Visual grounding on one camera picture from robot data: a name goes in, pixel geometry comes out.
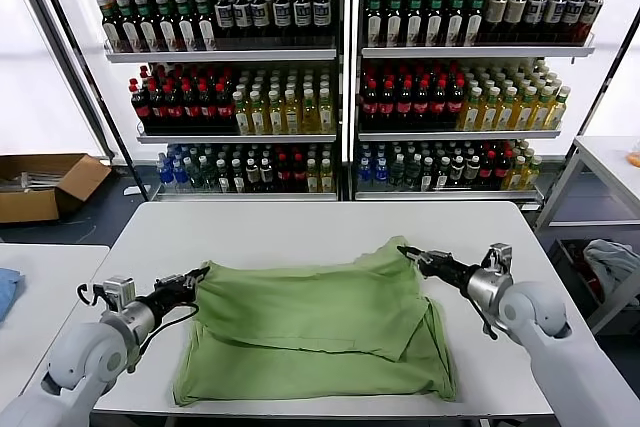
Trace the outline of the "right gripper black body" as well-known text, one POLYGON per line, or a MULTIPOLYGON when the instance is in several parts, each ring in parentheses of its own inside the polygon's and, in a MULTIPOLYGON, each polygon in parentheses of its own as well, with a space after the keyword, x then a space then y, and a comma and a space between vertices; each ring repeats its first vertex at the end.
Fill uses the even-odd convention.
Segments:
POLYGON ((439 256, 424 259, 424 277, 437 277, 460 292, 466 292, 473 267, 457 261, 451 253, 440 252, 439 256))

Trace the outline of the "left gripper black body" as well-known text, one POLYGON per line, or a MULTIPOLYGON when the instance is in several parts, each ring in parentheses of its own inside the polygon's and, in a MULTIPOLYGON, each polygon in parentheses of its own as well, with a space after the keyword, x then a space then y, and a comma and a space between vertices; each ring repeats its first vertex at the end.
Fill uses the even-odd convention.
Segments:
POLYGON ((175 307, 189 304, 196 298, 196 279, 191 275, 172 275, 158 279, 152 293, 152 307, 156 317, 164 317, 175 307))

